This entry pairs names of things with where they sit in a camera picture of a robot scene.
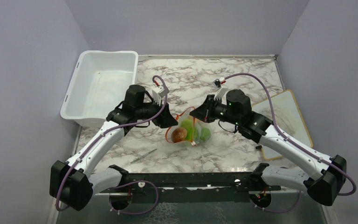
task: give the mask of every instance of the marble countertop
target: marble countertop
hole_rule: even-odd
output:
[[[267,86],[271,96],[283,91],[272,58],[148,58],[138,62],[137,79],[138,84],[150,90],[151,77],[160,75],[170,90],[168,102],[171,113],[179,114],[189,106],[199,106],[207,94],[214,93],[213,80],[239,72],[258,76]],[[252,104],[266,98],[260,84],[251,77],[234,77],[229,79],[226,85],[229,89],[244,91],[250,97]],[[94,172],[103,171],[113,164],[133,173],[238,172],[252,171],[260,162],[264,162],[261,151],[255,149],[255,143],[238,133],[223,131],[217,122],[211,123],[211,127],[213,134],[209,142],[195,147],[166,142],[166,129],[159,129],[152,123],[148,128],[133,128],[126,137],[110,149]],[[77,149],[80,150],[97,130],[84,127]],[[157,150],[131,163],[154,149]],[[268,163],[295,167],[284,158]]]

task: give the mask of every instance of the plastic tub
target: plastic tub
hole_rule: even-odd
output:
[[[61,116],[81,126],[101,127],[135,83],[137,64],[135,51],[83,52],[69,83]]]

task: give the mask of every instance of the red wire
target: red wire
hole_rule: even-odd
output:
[[[265,193],[266,190],[267,190],[267,187],[265,187],[264,190],[260,191],[259,194],[261,194],[263,191]]]
[[[131,185],[129,186],[129,189],[128,189],[127,201],[130,200],[130,196],[131,196]]]

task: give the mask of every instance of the white wall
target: white wall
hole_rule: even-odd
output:
[[[308,0],[66,0],[91,49],[279,54]]]
[[[46,222],[50,167],[78,127],[59,111],[87,49],[63,0],[0,0],[0,224]]]
[[[346,158],[358,184],[358,0],[310,0],[278,63],[314,148]],[[334,208],[341,224],[358,223],[358,191]]]

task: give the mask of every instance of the white board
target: white board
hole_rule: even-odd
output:
[[[303,144],[313,147],[311,137],[308,134],[307,127],[301,116],[293,92],[291,90],[286,90],[276,94],[271,99],[278,126]],[[272,119],[268,100],[254,104],[252,110]],[[262,147],[262,153],[265,160],[273,160],[282,157],[281,154],[266,146]]]

